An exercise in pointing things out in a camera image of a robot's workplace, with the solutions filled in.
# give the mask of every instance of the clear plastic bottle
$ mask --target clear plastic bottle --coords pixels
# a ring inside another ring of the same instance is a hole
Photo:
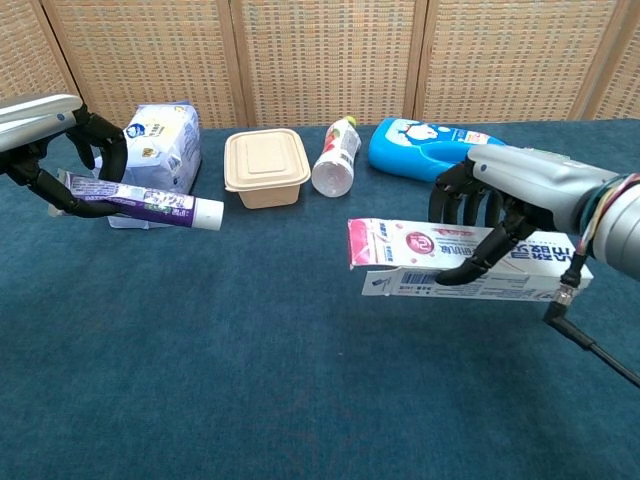
[[[347,116],[327,129],[322,154],[311,171],[311,183],[325,197],[340,197],[351,190],[355,156],[362,145],[355,126],[355,118]]]

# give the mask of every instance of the table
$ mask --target table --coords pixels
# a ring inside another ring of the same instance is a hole
[[[638,120],[463,127],[640,171]],[[324,129],[295,128],[312,162]],[[543,304],[360,295],[347,219],[426,220],[430,191],[368,165],[373,130],[348,196],[260,211],[224,190],[240,130],[204,130],[219,232],[52,218],[0,178],[0,477],[640,477],[640,392]],[[83,173],[64,139],[42,166]],[[571,318],[640,369],[640,285],[589,266]]]

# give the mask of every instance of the toothpaste tube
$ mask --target toothpaste tube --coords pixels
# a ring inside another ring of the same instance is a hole
[[[108,182],[60,170],[59,180],[87,202],[116,205],[120,216],[187,228],[220,230],[224,203],[155,188]],[[66,215],[51,206],[52,216]]]

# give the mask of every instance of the white cardboard box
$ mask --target white cardboard box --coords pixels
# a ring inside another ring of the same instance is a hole
[[[459,286],[435,282],[438,272],[460,265],[491,231],[402,220],[357,218],[348,221],[350,268],[367,271],[362,295],[549,301],[574,252],[562,233],[535,232],[476,281]],[[593,279],[585,266],[580,290]]]

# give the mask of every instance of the blue detergent bottle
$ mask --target blue detergent bottle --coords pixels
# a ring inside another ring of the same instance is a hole
[[[392,175],[434,182],[464,161],[473,145],[487,143],[506,145],[485,133],[390,117],[371,137],[369,164]]]

